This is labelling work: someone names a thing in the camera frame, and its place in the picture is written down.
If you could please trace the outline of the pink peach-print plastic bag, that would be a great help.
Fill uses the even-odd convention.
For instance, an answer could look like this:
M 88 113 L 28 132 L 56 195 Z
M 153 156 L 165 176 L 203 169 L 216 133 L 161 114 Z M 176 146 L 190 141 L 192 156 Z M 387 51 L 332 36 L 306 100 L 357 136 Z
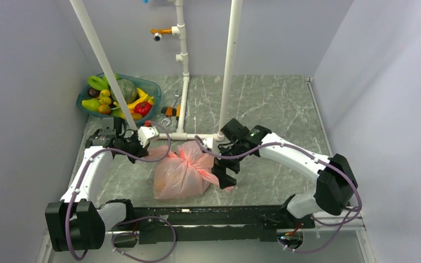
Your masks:
M 172 151 L 160 146 L 145 157 L 159 161 L 153 175 L 153 195 L 157 200 L 182 199 L 205 193 L 210 185 L 220 187 L 218 178 L 211 172 L 214 157 L 203 153 L 198 144 L 185 142 Z

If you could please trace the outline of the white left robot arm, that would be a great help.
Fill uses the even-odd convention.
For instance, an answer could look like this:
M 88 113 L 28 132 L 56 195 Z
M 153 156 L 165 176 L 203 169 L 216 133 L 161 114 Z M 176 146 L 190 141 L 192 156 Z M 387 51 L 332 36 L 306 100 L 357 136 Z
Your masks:
M 150 142 L 159 135 L 155 127 L 140 127 L 130 136 L 125 135 L 126 130 L 123 119 L 104 118 L 101 128 L 85 141 L 82 164 L 73 182 L 58 202 L 47 205 L 45 219 L 55 251 L 99 249 L 105 232 L 115 225 L 122 230 L 134 226 L 136 216 L 129 199 L 108 201 L 100 209 L 92 200 L 115 156 L 126 155 L 134 163 L 148 155 Z

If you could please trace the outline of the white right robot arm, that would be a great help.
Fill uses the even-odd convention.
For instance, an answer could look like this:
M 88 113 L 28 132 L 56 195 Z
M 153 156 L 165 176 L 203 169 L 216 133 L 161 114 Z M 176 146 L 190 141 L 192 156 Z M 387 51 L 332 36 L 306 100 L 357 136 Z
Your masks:
M 214 157 L 212 173 L 221 189 L 234 187 L 237 180 L 228 170 L 240 172 L 240 162 L 247 155 L 266 158 L 300 173 L 315 183 L 315 189 L 287 199 L 280 212 L 286 227 L 294 227 L 301 218 L 323 211 L 340 215 L 357 191 L 357 181 L 348 160 L 335 154 L 333 157 L 308 151 L 281 138 L 270 129 L 256 125 L 252 129 L 231 119 L 221 129 L 229 140 L 219 144 L 214 139 L 204 139 L 202 146 Z

